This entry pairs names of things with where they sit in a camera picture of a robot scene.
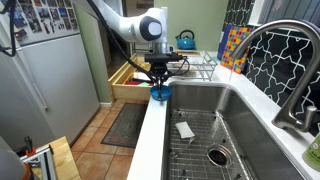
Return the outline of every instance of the kitchen faucet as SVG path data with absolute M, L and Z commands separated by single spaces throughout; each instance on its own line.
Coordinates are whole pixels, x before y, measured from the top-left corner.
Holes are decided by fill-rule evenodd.
M 279 128 L 294 128 L 301 132 L 307 132 L 311 125 L 312 119 L 317 111 L 315 106 L 308 106 L 305 121 L 301 121 L 295 117 L 295 108 L 302 96 L 304 89 L 308 86 L 312 75 L 317 71 L 320 64 L 320 30 L 314 24 L 304 20 L 277 20 L 266 23 L 253 32 L 251 32 L 239 46 L 235 49 L 232 57 L 235 59 L 242 58 L 244 52 L 247 50 L 250 42 L 259 36 L 261 33 L 276 28 L 290 28 L 296 29 L 304 33 L 311 41 L 313 47 L 313 55 L 311 61 L 299 80 L 297 86 L 284 103 L 276 117 L 272 120 L 272 124 Z

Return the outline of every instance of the cable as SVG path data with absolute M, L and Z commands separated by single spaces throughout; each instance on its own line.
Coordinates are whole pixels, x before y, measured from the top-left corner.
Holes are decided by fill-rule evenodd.
M 130 64 L 132 65 L 134 68 L 136 68 L 138 71 L 141 71 L 143 73 L 145 73 L 151 80 L 156 81 L 155 78 L 153 78 L 152 76 L 155 77 L 161 77 L 161 78 L 169 78 L 172 76 L 177 75 L 177 72 L 180 71 L 184 65 L 185 62 L 188 62 L 187 59 L 184 59 L 183 64 L 181 65 L 181 67 L 179 68 L 179 70 L 175 73 L 171 73 L 171 74 L 156 74 L 150 71 L 147 71 L 143 68 L 141 68 L 140 66 L 138 66 L 136 63 L 134 63 L 128 56 L 127 54 L 124 52 L 124 50 L 122 49 L 122 47 L 120 46 L 119 42 L 116 40 L 111 28 L 108 26 L 106 20 L 103 18 L 101 12 L 99 11 L 98 7 L 95 5 L 95 3 L 92 0 L 87 0 L 87 2 L 89 3 L 89 5 L 91 6 L 92 10 L 96 13 L 96 15 L 98 16 L 98 19 L 100 20 L 100 22 L 102 23 L 103 27 L 105 28 L 105 30 L 107 31 L 108 35 L 110 35 L 111 37 L 111 42 L 114 44 L 114 46 L 119 49 L 121 56 Z
M 10 19 L 10 40 L 11 40 L 11 54 L 7 52 L 10 48 L 7 47 L 2 47 L 0 45 L 0 51 L 3 52 L 4 54 L 13 57 L 16 55 L 16 41 L 15 41 L 15 35 L 14 35 L 14 13 L 15 13 L 15 8 L 16 8 L 16 0 L 8 0 L 7 3 L 5 4 L 4 8 L 2 11 L 0 11 L 0 14 L 5 14 L 6 12 L 9 12 L 9 19 Z

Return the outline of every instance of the kettle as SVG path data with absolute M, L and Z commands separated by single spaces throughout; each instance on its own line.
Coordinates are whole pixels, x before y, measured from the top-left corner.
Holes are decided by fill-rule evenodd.
M 184 33 L 190 33 L 192 37 L 191 38 L 189 38 L 188 36 L 182 37 Z M 183 30 L 180 33 L 180 35 L 176 36 L 176 40 L 177 40 L 177 45 L 179 49 L 191 50 L 195 48 L 196 42 L 194 41 L 194 33 L 189 29 Z

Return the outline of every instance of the wooden drawer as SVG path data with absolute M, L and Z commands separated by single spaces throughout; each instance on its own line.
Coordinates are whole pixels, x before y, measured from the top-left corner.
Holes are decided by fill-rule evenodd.
M 143 67 L 143 57 L 133 55 L 131 60 Z M 124 83 L 132 77 L 132 74 L 136 71 L 128 62 L 126 62 L 121 68 L 109 78 L 109 84 L 112 89 L 112 96 L 114 99 L 136 99 L 149 101 L 151 86 L 134 86 L 125 85 Z

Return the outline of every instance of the refrigerator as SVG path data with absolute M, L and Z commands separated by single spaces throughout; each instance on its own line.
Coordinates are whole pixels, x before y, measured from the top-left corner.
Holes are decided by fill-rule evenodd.
M 0 9 L 6 0 L 0 0 Z M 0 43 L 11 45 L 9 16 Z M 72 143 L 99 109 L 85 49 L 69 0 L 17 0 L 17 55 L 0 52 L 0 136 L 12 149 L 66 136 Z

